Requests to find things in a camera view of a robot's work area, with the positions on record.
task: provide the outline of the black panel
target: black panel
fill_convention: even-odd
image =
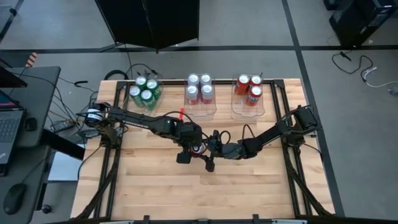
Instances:
[[[141,0],[96,0],[116,42],[155,47]]]
[[[155,49],[198,38],[199,0],[96,0],[115,42]]]
[[[146,0],[158,49],[198,38],[199,0]]]

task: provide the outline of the wooden tabletop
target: wooden tabletop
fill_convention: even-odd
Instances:
[[[284,81],[291,109],[306,105],[301,81]],[[116,81],[102,81],[98,101],[113,104],[115,88]],[[276,122],[271,88],[264,85],[263,92],[266,112],[256,123],[249,123],[254,134],[261,134]],[[164,99],[151,116],[180,111],[183,108],[183,94],[183,86],[165,86]],[[279,91],[278,94],[284,113]],[[228,130],[231,142],[236,142],[241,138],[245,122],[231,119],[231,85],[217,85],[216,105],[217,112],[211,121],[195,122],[207,135],[211,135],[214,129],[220,132]],[[93,153],[99,141],[99,138],[88,141],[85,157]],[[306,142],[317,147],[314,138],[306,137]],[[294,217],[280,139],[266,145],[252,159],[233,161],[216,158],[214,173],[205,170],[201,159],[193,158],[190,164],[176,163],[180,151],[171,140],[162,139],[145,129],[129,127],[123,137],[113,220],[142,220],[144,215],[150,215],[151,220],[249,219],[255,213],[260,218]],[[308,188],[333,213],[319,153],[308,146],[302,146],[301,152]],[[81,213],[97,191],[103,156],[104,149],[100,149],[82,167],[71,217]],[[297,185],[296,189],[300,211],[304,214],[302,194]]]

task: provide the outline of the silver soda can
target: silver soda can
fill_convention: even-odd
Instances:
[[[186,89],[186,97],[188,104],[195,105],[199,103],[198,95],[199,89],[195,85],[189,85]]]
[[[213,101],[214,89],[211,85],[203,85],[201,87],[201,101],[204,104],[210,104]]]
[[[211,85],[211,76],[209,74],[203,74],[200,77],[200,85],[203,86],[203,85],[206,85],[206,84]]]
[[[191,74],[188,76],[188,85],[195,85],[199,88],[200,86],[200,79],[197,74]]]

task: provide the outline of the can lid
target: can lid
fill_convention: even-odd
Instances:
[[[211,85],[203,85],[201,87],[202,93],[211,93],[213,87]]]
[[[130,90],[130,95],[132,96],[138,96],[141,92],[141,89],[138,86],[134,86]]]
[[[259,96],[259,95],[261,95],[262,90],[261,90],[260,87],[254,86],[254,87],[251,88],[251,92],[252,92],[254,95],[256,95],[256,96]]]
[[[150,88],[150,89],[156,88],[157,87],[157,81],[156,80],[148,80],[147,87]]]
[[[253,77],[251,77],[251,81],[252,81],[254,84],[260,84],[260,83],[261,83],[261,77],[258,76],[258,75],[253,75]]]
[[[141,93],[141,98],[143,99],[143,100],[148,100],[149,98],[151,98],[152,97],[152,93],[149,91],[149,90],[144,90],[142,93]]]
[[[194,86],[194,85],[189,85],[187,88],[187,93],[189,94],[194,94],[198,92],[198,87]]]
[[[239,76],[239,82],[248,83],[249,82],[249,77],[247,75],[240,75]]]
[[[197,82],[199,80],[199,77],[196,74],[191,74],[191,75],[189,75],[188,80],[190,82]]]
[[[210,82],[210,80],[211,80],[210,75],[208,75],[208,74],[202,75],[200,79],[203,82]]]
[[[138,77],[138,78],[136,78],[136,84],[137,84],[137,85],[142,85],[142,84],[144,84],[146,81],[147,81],[147,78],[145,78],[145,77]]]

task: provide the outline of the red soda can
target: red soda can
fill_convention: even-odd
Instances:
[[[195,105],[199,103],[198,99],[199,89],[195,85],[189,85],[187,87],[186,97],[188,104]]]
[[[249,90],[248,97],[246,98],[246,104],[248,106],[255,106],[260,100],[261,95],[262,95],[262,90],[259,86],[252,87]]]
[[[261,86],[262,83],[262,79],[260,76],[258,75],[253,75],[250,79],[250,88],[254,87],[254,86]]]
[[[201,87],[201,101],[204,104],[210,104],[213,101],[213,87],[211,85],[203,85]]]
[[[238,95],[243,95],[248,90],[249,77],[247,75],[240,75],[238,80],[236,80],[235,93]]]

